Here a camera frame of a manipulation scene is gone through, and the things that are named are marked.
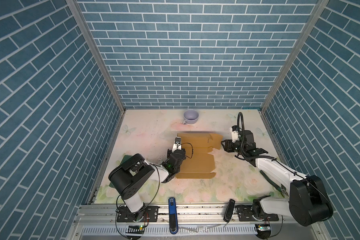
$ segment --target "mug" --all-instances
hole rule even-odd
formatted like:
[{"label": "mug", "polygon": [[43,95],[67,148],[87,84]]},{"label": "mug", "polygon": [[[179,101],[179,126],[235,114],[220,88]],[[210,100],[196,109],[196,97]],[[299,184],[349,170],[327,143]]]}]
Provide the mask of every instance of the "mug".
[{"label": "mug", "polygon": [[183,124],[194,124],[199,118],[199,113],[194,109],[188,109],[184,112]]}]

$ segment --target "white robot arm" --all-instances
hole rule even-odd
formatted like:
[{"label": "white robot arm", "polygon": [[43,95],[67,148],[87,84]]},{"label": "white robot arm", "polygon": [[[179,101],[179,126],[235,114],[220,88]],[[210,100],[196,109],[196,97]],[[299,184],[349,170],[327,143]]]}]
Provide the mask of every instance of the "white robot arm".
[{"label": "white robot arm", "polygon": [[180,165],[186,158],[180,137],[175,138],[173,148],[168,149],[167,156],[167,160],[156,165],[145,160],[140,154],[135,154],[109,174],[108,179],[131,213],[139,212],[143,208],[144,203],[137,191],[148,179],[166,183],[180,171]]},{"label": "white robot arm", "polygon": [[248,161],[264,173],[264,177],[272,184],[268,176],[280,183],[289,198],[275,198],[263,196],[254,199],[252,211],[257,219],[264,219],[267,214],[280,214],[293,217],[303,226],[330,218],[333,208],[327,196],[322,180],[315,176],[307,176],[267,156],[268,152],[257,148],[251,131],[244,129],[243,115],[239,113],[237,125],[230,128],[235,139],[221,142],[227,152],[236,152],[236,158]]}]

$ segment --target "floral tablecloth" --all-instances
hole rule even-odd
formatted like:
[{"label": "floral tablecloth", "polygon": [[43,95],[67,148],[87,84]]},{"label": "floral tablecloth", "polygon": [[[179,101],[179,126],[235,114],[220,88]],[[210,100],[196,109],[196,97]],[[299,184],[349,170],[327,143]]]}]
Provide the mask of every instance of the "floral tablecloth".
[{"label": "floral tablecloth", "polygon": [[[182,124],[184,110],[127,110],[109,159],[95,204],[114,204],[119,195],[109,186],[109,173],[120,164],[124,155],[140,153],[153,163],[166,159],[167,149],[179,132],[213,132],[230,139],[229,128],[236,125],[239,110],[199,110],[199,119],[193,125]],[[265,130],[257,110],[241,110],[245,129],[253,132],[257,147],[264,148],[277,157],[272,141]],[[214,149],[216,176],[212,179],[177,179],[160,184],[155,203],[166,203],[169,197],[177,202],[227,202],[252,201],[256,197],[271,195],[281,197],[259,173],[245,161],[235,158],[222,148]],[[144,202],[150,202],[156,193],[158,182],[148,180],[139,190]]]}]

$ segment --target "brick wall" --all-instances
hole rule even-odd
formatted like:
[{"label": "brick wall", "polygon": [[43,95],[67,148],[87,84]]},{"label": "brick wall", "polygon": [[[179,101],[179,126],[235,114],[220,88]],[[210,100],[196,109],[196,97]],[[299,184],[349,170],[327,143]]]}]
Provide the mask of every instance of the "brick wall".
[{"label": "brick wall", "polygon": [[288,163],[324,180],[332,239],[360,239],[360,0],[330,0],[266,110]]},{"label": "brick wall", "polygon": [[259,108],[316,1],[79,3],[127,108]]},{"label": "brick wall", "polygon": [[65,0],[0,0],[0,240],[67,236],[119,114]]}]

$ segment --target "cardboard flap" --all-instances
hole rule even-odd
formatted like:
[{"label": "cardboard flap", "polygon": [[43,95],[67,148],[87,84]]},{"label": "cardboard flap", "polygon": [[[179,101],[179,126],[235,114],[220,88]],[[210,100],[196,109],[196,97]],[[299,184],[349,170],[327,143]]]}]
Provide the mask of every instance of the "cardboard flap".
[{"label": "cardboard flap", "polygon": [[186,158],[180,166],[180,172],[212,172],[215,170],[215,159],[212,154],[196,153]]},{"label": "cardboard flap", "polygon": [[186,158],[180,166],[180,172],[176,174],[177,178],[193,178],[193,179],[211,179],[216,173],[215,159],[212,154],[209,154],[213,148],[220,149],[221,140],[223,136],[216,133],[179,133],[178,137],[181,137],[181,142],[184,144],[181,147],[185,149],[187,156],[192,158]]},{"label": "cardboard flap", "polygon": [[176,178],[192,178],[192,179],[211,179],[216,176],[216,172],[203,172],[203,173],[186,173],[186,172],[179,172],[176,174]]},{"label": "cardboard flap", "polygon": [[[223,136],[216,133],[179,133],[182,143],[189,142],[193,146],[194,153],[211,152],[212,148],[220,149]],[[192,148],[189,144],[182,145],[182,148]]]}]

